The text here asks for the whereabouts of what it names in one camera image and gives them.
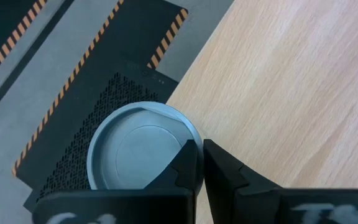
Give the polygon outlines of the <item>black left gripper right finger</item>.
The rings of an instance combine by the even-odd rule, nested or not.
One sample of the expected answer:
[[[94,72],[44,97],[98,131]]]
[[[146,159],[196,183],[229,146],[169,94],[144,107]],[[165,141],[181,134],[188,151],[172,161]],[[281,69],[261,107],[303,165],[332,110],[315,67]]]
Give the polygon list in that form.
[[[210,139],[203,150],[214,224],[358,224],[358,189],[283,188]]]

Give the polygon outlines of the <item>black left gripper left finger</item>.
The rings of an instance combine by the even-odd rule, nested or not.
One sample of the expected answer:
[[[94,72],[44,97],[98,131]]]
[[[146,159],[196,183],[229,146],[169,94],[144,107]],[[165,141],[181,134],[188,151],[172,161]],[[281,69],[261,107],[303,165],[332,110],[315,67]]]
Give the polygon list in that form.
[[[188,140],[140,190],[71,190],[35,206],[33,224],[194,224],[198,149]]]

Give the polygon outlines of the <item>black perforated computer case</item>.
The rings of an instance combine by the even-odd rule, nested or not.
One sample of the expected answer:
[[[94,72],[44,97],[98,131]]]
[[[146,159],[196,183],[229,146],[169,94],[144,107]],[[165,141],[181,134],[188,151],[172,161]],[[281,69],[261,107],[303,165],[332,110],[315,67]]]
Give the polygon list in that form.
[[[61,190],[90,187],[86,157],[94,132],[113,111],[138,101],[166,103],[178,83],[128,60],[86,62],[27,144],[17,170],[31,189],[24,207]]]

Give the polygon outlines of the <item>green labelled tall can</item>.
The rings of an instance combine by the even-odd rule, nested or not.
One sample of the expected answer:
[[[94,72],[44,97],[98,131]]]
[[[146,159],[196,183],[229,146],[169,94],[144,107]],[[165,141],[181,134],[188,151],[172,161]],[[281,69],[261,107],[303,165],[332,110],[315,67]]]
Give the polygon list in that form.
[[[93,190],[143,189],[188,140],[198,150],[196,190],[203,184],[203,143],[191,121],[163,103],[141,101],[112,112],[91,138],[86,158]]]

